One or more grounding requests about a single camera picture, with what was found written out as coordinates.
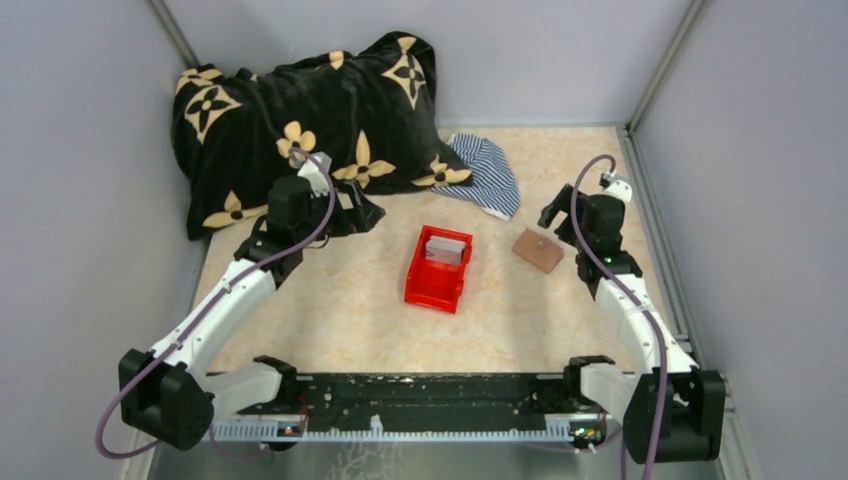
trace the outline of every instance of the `brown sponge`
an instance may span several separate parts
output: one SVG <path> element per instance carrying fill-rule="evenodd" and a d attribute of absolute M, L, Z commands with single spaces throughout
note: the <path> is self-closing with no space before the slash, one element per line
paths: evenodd
<path fill-rule="evenodd" d="M 545 273 L 551 273 L 565 255 L 562 247 L 557 245 L 556 242 L 529 228 L 524 229 L 524 232 L 515 241 L 512 251 Z"/>

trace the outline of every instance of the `black mount bracket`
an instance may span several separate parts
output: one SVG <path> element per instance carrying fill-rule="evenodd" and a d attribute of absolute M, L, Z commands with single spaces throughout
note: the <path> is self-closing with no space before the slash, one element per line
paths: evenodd
<path fill-rule="evenodd" d="M 283 379 L 280 382 L 280 389 L 277 391 L 277 396 L 273 400 L 275 403 L 297 404 L 297 397 L 301 394 L 300 387 L 297 384 L 297 368 L 267 355 L 256 357 L 253 361 L 273 367 L 282 375 Z"/>
<path fill-rule="evenodd" d="M 153 352 L 128 351 L 118 364 L 121 388 L 153 361 Z M 124 423 L 152 435 L 178 450 L 188 450 L 212 424 L 212 396 L 185 371 L 159 364 L 121 401 Z"/>
<path fill-rule="evenodd" d="M 588 355 L 584 357 L 571 357 L 568 366 L 562 371 L 563 394 L 566 398 L 574 399 L 581 405 L 595 405 L 595 402 L 584 397 L 580 393 L 580 369 L 593 363 L 608 363 L 615 365 L 615 360 L 606 355 Z"/>
<path fill-rule="evenodd" d="M 365 198 L 358 183 L 344 180 L 335 188 L 333 214 L 318 239 L 368 232 L 385 216 L 385 210 Z M 351 208 L 344 208 L 339 198 L 342 195 L 350 199 Z M 329 202 L 329 196 L 313 197 L 309 180 L 305 178 L 278 178 L 268 192 L 268 214 L 256 220 L 250 237 L 236 250 L 236 260 L 246 258 L 260 262 L 297 245 L 321 222 Z M 274 283 L 280 288 L 301 263 L 303 251 L 297 251 L 262 268 L 272 273 Z"/>
<path fill-rule="evenodd" d="M 671 373 L 666 389 L 657 463 L 718 458 L 726 387 L 717 371 Z M 639 378 L 624 414 L 624 442 L 636 463 L 644 464 L 657 404 L 659 370 Z M 678 394 L 681 401 L 675 401 Z"/>

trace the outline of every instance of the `cable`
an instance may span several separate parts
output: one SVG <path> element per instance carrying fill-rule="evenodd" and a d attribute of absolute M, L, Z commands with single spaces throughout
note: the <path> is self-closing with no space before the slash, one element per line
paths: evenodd
<path fill-rule="evenodd" d="M 300 434 L 303 434 L 306 428 L 306 420 L 309 418 L 309 402 L 306 401 L 306 397 L 303 395 L 300 396 L 300 401 L 303 403 L 303 409 L 300 410 L 300 423 L 297 426 L 297 430 Z"/>
<path fill-rule="evenodd" d="M 606 265 L 604 265 L 604 262 L 595 255 L 595 252 L 592 251 L 589 243 L 586 242 L 586 239 L 583 237 L 583 232 L 580 230 L 580 225 L 577 222 L 577 194 L 580 189 L 580 183 L 583 181 L 586 174 L 589 173 L 589 169 L 601 160 L 609 160 L 611 164 L 611 168 L 609 170 L 610 174 L 615 173 L 615 158 L 613 158 L 612 155 L 599 155 L 590 160 L 589 163 L 583 167 L 583 170 L 574 182 L 574 190 L 571 192 L 571 208 L 569 212 L 571 215 L 571 225 L 574 227 L 574 234 L 577 237 L 577 241 L 580 243 L 580 247 L 589 259 L 592 260 L 592 263 L 598 267 L 606 278 L 610 279 L 610 281 L 612 281 L 625 295 L 627 295 L 634 305 L 639 307 L 642 305 L 642 302 L 639 301 L 639 298 L 631 292 L 629 288 L 627 288 L 627 285 L 619 280 L 618 277 L 609 268 L 607 268 Z M 648 323 L 651 324 L 651 329 L 657 337 L 657 348 L 659 348 L 660 352 L 660 381 L 657 388 L 657 405 L 654 410 L 654 421 L 651 425 L 651 437 L 648 442 L 648 457 L 645 461 L 645 470 L 642 472 L 642 480 L 649 480 L 654 470 L 654 461 L 656 460 L 657 445 L 659 444 L 660 438 L 660 426 L 662 425 L 663 410 L 665 409 L 666 383 L 668 382 L 668 358 L 665 348 L 665 338 L 663 338 L 662 330 L 660 329 L 657 319 L 654 318 L 654 316 L 651 315 L 651 312 L 647 310 L 642 310 L 642 313 L 645 315 L 645 318 L 648 319 Z"/>
<path fill-rule="evenodd" d="M 229 289 L 232 289 L 246 276 L 250 275 L 256 270 L 259 270 L 265 265 L 268 265 L 271 262 L 276 262 L 277 260 L 285 257 L 286 255 L 291 255 L 294 252 L 302 250 L 304 247 L 306 247 L 307 245 L 312 243 L 316 238 L 318 238 L 318 236 L 324 230 L 324 227 L 326 227 L 327 224 L 330 222 L 330 217 L 333 215 L 333 208 L 336 203 L 336 190 L 332 188 L 333 179 L 332 177 L 330 177 L 330 172 L 321 164 L 321 162 L 314 155 L 307 152 L 306 150 L 303 150 L 302 148 L 298 147 L 291 147 L 291 149 L 289 150 L 289 154 L 291 155 L 292 153 L 300 153 L 306 156 L 306 158 L 310 162 L 314 163 L 315 166 L 318 167 L 318 170 L 321 171 L 321 173 L 324 175 L 324 178 L 327 180 L 328 185 L 330 185 L 330 202 L 329 206 L 327 207 L 327 213 L 324 214 L 324 218 L 321 219 L 321 222 L 318 224 L 318 227 L 316 227 L 315 230 L 309 235 L 307 235 L 306 238 L 304 238 L 302 241 L 292 247 L 283 250 L 282 252 L 275 253 L 274 255 L 271 255 L 270 257 L 260 262 L 257 262 L 254 265 L 251 265 L 250 267 L 246 268 L 244 271 L 233 277 L 233 279 L 230 280 L 228 284 Z M 224 295 L 227 294 L 227 292 L 227 287 L 221 287 L 221 289 L 218 290 L 218 292 L 209 300 L 209 302 L 206 303 L 206 305 L 204 305 L 200 309 L 200 312 L 198 312 L 197 316 L 194 317 L 194 320 L 192 320 L 191 323 L 189 323 L 188 326 L 185 328 L 185 330 L 183 330 L 183 332 L 177 337 L 177 340 L 171 345 L 169 345 L 168 348 L 166 348 L 162 352 L 162 354 L 153 359 L 153 361 L 150 362 L 149 365 L 144 367 L 144 369 L 142 369 L 141 372 L 138 373 L 138 375 L 136 375 L 129 382 L 127 382 L 124 388 L 122 388 L 121 391 L 118 392 L 118 395 L 113 398 L 111 402 L 109 402 L 109 405 L 106 407 L 106 411 L 103 412 L 103 415 L 100 417 L 100 421 L 97 422 L 97 430 L 94 433 L 94 446 L 97 448 L 97 451 L 100 453 L 100 455 L 114 460 L 123 460 L 125 458 L 140 455 L 160 443 L 159 440 L 156 440 L 137 450 L 133 450 L 131 452 L 118 453 L 106 448 L 106 445 L 103 442 L 103 433 L 106 430 L 106 423 L 109 421 L 109 417 L 112 416 L 121 401 L 126 398 L 126 396 L 129 395 L 129 393 L 135 387 L 137 387 L 138 384 L 141 383 L 141 381 L 144 380 L 150 374 L 150 372 L 152 372 L 156 367 L 161 365 L 162 362 L 164 362 L 170 354 L 174 353 L 174 350 L 176 350 L 177 348 L 179 348 L 180 345 L 182 345 L 183 341 L 185 341 L 185 339 L 188 338 L 188 336 L 195 329 L 195 327 L 197 327 L 197 325 L 200 324 L 200 322 L 203 321 L 204 318 L 206 318 L 206 315 L 208 315 L 209 312 L 212 311 L 215 305 L 224 297 Z M 212 440 L 212 430 L 210 429 L 209 432 L 209 439 Z"/>
<path fill-rule="evenodd" d="M 310 246 L 305 247 L 305 248 L 308 248 L 308 249 L 311 249 L 311 250 L 321 250 L 322 248 L 326 247 L 328 243 L 330 243 L 330 236 L 329 235 L 327 235 L 327 238 L 325 238 L 324 241 L 321 242 L 321 245 L 318 245 L 317 247 L 313 247 L 312 245 L 310 245 Z"/>
<path fill-rule="evenodd" d="M 603 443 L 601 443 L 600 445 L 594 445 L 593 446 L 594 451 L 591 448 L 584 448 L 584 449 L 581 450 L 579 448 L 574 448 L 574 447 L 564 447 L 564 448 L 546 447 L 544 445 L 537 445 L 537 444 L 531 443 L 531 442 L 522 442 L 521 445 L 524 445 L 526 447 L 530 447 L 533 450 L 542 450 L 542 451 L 545 451 L 545 452 L 570 453 L 570 454 L 574 454 L 574 455 L 577 455 L 578 453 L 597 453 L 600 450 L 603 450 L 603 449 L 609 447 L 610 445 L 612 445 L 613 443 L 615 443 L 615 441 L 618 440 L 618 437 L 620 437 L 621 434 L 622 434 L 622 429 L 619 428 L 618 430 L 615 431 L 615 433 L 613 433 L 612 435 L 607 437 L 604 440 Z"/>

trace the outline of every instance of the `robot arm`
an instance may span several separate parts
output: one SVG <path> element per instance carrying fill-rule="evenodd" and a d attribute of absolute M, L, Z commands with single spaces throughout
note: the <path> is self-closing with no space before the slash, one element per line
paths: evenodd
<path fill-rule="evenodd" d="M 329 157 L 316 156 L 324 170 L 329 170 Z M 335 195 L 332 216 L 322 222 L 330 206 L 331 188 L 348 195 L 352 207 L 344 209 Z M 385 211 L 368 201 L 355 182 L 329 185 L 312 163 L 304 164 L 297 177 L 278 179 L 268 203 L 267 218 L 257 220 L 224 276 L 191 314 L 148 352 L 130 350 L 122 358 L 119 379 L 124 388 L 145 367 L 172 350 L 124 397 L 121 415 L 127 425 L 187 450 L 200 441 L 215 420 L 272 400 L 296 401 L 297 370 L 280 360 L 259 357 L 245 368 L 222 374 L 210 375 L 209 367 L 244 320 L 302 263 L 303 252 L 297 248 L 296 239 L 307 238 L 322 224 L 325 226 L 318 237 L 366 232 Z M 293 247 L 290 255 L 269 261 Z"/>
<path fill-rule="evenodd" d="M 665 350 L 666 391 L 657 462 L 712 460 L 718 456 L 724 416 L 725 386 L 718 372 L 704 371 L 675 340 L 648 294 L 636 260 L 621 250 L 620 233 L 625 204 L 632 188 L 615 174 L 601 177 L 603 190 L 596 195 L 577 194 L 581 232 L 592 251 L 639 300 L 636 305 L 599 269 L 576 240 L 569 217 L 555 230 L 565 243 L 578 249 L 578 276 L 589 287 L 595 302 L 607 313 L 624 344 L 634 374 L 625 374 L 607 357 L 572 358 L 564 378 L 570 394 L 596 403 L 619 420 L 631 456 L 638 463 L 647 457 L 652 419 L 657 406 L 660 354 Z M 570 211 L 574 187 L 565 185 L 542 210 L 539 226 L 548 228 L 559 212 Z M 644 311 L 657 320 L 663 345 L 646 320 Z"/>

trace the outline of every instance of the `yellow flower pattern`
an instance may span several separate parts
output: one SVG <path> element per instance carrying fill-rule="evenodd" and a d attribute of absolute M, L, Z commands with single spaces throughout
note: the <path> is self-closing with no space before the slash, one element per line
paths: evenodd
<path fill-rule="evenodd" d="M 315 148 L 315 134 L 309 130 L 303 131 L 300 122 L 294 121 L 286 124 L 283 128 L 285 137 L 277 140 L 277 151 L 284 158 L 289 160 L 289 166 L 298 169 L 306 161 L 306 157 L 302 153 L 289 155 L 291 147 L 299 147 L 307 152 L 311 152 Z"/>
<path fill-rule="evenodd" d="M 372 178 L 392 173 L 395 168 L 394 165 L 385 160 L 371 161 L 371 146 L 368 145 L 368 137 L 365 136 L 364 130 L 360 130 L 359 139 L 356 141 L 356 163 L 336 170 L 333 172 L 333 177 L 336 180 L 356 179 L 359 186 L 364 190 Z"/>
<path fill-rule="evenodd" d="M 222 73 L 214 68 L 204 70 L 202 72 L 198 72 L 196 68 L 186 70 L 182 75 L 180 75 L 180 79 L 177 80 L 176 93 L 180 93 L 180 90 L 189 83 L 193 83 L 198 87 L 208 87 L 213 84 L 212 79 L 220 77 L 221 75 Z"/>
<path fill-rule="evenodd" d="M 332 66 L 336 70 L 342 68 L 342 64 L 344 63 L 344 52 L 342 52 L 342 51 L 330 52 L 329 58 L 330 58 L 330 66 Z"/>
<path fill-rule="evenodd" d="M 240 106 L 220 85 L 213 85 L 200 90 L 189 100 L 184 117 L 197 131 L 197 140 L 203 143 L 209 127 L 221 115 Z"/>
<path fill-rule="evenodd" d="M 412 183 L 419 187 L 444 187 L 452 183 L 459 183 L 471 176 L 471 170 L 454 170 L 448 168 L 447 163 L 439 163 L 439 154 L 430 162 L 433 175 L 427 175 L 413 180 Z"/>
<path fill-rule="evenodd" d="M 238 223 L 242 220 L 256 217 L 268 213 L 268 205 L 261 205 L 256 208 L 241 208 L 241 200 L 236 193 L 230 190 L 227 199 L 224 200 L 224 211 L 213 213 L 206 217 L 203 221 L 204 227 L 223 228 Z"/>
<path fill-rule="evenodd" d="M 418 102 L 421 87 L 427 84 L 421 64 L 408 53 L 416 40 L 415 37 L 399 38 L 397 42 L 402 51 L 401 56 L 392 68 L 383 72 L 384 77 L 390 78 L 400 85 L 409 98 L 409 104 L 412 105 L 413 110 L 415 110 L 415 104 Z"/>

